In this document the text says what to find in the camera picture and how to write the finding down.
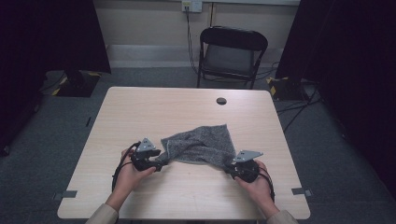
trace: sleeve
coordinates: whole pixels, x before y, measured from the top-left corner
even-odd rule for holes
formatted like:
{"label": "sleeve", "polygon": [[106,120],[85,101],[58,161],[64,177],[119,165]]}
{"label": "sleeve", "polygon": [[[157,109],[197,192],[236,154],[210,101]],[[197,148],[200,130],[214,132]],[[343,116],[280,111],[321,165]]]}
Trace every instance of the sleeve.
{"label": "sleeve", "polygon": [[88,219],[87,224],[113,224],[116,223],[119,214],[109,205],[103,203]]}
{"label": "sleeve", "polygon": [[283,210],[268,218],[267,224],[298,224],[298,222],[288,211]]}

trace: black strap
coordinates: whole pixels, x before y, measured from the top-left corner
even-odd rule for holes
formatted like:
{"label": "black strap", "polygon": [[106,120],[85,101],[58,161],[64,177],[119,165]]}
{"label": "black strap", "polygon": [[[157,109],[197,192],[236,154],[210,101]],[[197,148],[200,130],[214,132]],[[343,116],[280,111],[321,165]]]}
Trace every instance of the black strap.
{"label": "black strap", "polygon": [[270,174],[268,174],[268,176],[263,175],[263,174],[259,174],[260,176],[264,177],[264,179],[268,182],[268,185],[270,186],[270,190],[271,190],[271,199],[273,200],[273,202],[275,202],[275,192],[274,192],[274,185],[272,183],[272,179]]}
{"label": "black strap", "polygon": [[119,166],[117,166],[117,169],[116,169],[116,171],[114,172],[114,175],[113,175],[113,182],[111,183],[111,191],[113,191],[114,188],[116,187],[117,178],[119,177],[119,173],[120,173],[121,168],[122,168],[124,165],[126,165],[126,164],[132,163],[132,162],[126,162],[125,164],[122,164],[122,163],[124,162],[125,158],[129,155],[129,153],[131,152],[132,148],[134,148],[134,147],[139,147],[139,145],[140,145],[140,142],[134,143],[133,145],[131,145],[131,146],[128,148],[128,150],[127,150],[127,151],[125,152],[125,154],[123,155],[123,157],[122,157],[122,159],[121,159],[121,161],[120,161]]}

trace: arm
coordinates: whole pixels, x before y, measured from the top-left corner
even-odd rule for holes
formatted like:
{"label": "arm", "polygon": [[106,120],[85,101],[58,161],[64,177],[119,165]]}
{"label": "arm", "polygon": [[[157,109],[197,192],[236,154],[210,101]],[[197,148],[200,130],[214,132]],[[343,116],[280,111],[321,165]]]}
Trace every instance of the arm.
{"label": "arm", "polygon": [[[131,162],[127,156],[122,164]],[[128,195],[137,188],[142,179],[155,172],[155,167],[151,167],[145,171],[139,172],[134,168],[133,164],[126,164],[120,170],[116,187],[108,196],[105,204],[102,204],[98,210],[90,217],[87,223],[114,223],[117,220],[118,212]]]}
{"label": "arm", "polygon": [[[264,163],[261,161],[255,161],[257,164],[264,169]],[[260,173],[268,176],[266,172],[260,170]],[[259,206],[262,210],[262,213],[267,218],[268,223],[297,223],[297,221],[286,211],[280,212],[276,207],[275,203],[271,199],[271,190],[268,182],[262,176],[258,176],[255,181],[252,183],[247,183],[239,177],[235,178],[236,182],[245,189],[249,195],[249,197]]]}

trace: white wall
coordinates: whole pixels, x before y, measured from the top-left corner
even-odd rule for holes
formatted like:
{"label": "white wall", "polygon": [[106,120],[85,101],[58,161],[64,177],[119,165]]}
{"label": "white wall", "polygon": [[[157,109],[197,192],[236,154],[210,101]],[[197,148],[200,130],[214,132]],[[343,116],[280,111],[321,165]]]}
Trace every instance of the white wall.
{"label": "white wall", "polygon": [[[94,3],[105,43],[110,45],[110,62],[127,62],[127,56],[131,61],[145,64],[150,60],[172,62],[172,57],[175,56],[175,62],[189,64],[187,19],[181,12],[180,1],[102,0]],[[212,25],[228,25],[262,33],[267,37],[269,44],[263,63],[277,62],[285,46],[297,7],[295,4],[212,5],[204,2],[202,13],[190,14],[194,60],[198,59],[199,34],[212,22]]]}

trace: wooden table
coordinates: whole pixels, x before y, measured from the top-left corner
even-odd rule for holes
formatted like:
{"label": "wooden table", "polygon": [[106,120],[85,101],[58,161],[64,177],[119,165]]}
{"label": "wooden table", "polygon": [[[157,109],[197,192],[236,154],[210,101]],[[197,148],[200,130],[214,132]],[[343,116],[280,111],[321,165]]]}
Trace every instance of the wooden table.
{"label": "wooden table", "polygon": [[[226,105],[216,103],[219,97]],[[263,152],[274,182],[276,205],[298,219],[310,211],[304,195],[291,189],[301,183],[267,91],[113,87],[82,151],[64,198],[60,218],[89,218],[111,192],[120,153],[147,137],[163,150],[160,140],[199,126],[227,124],[236,153]],[[172,161],[144,179],[120,210],[128,219],[257,219],[258,208],[237,183],[209,165]]]}

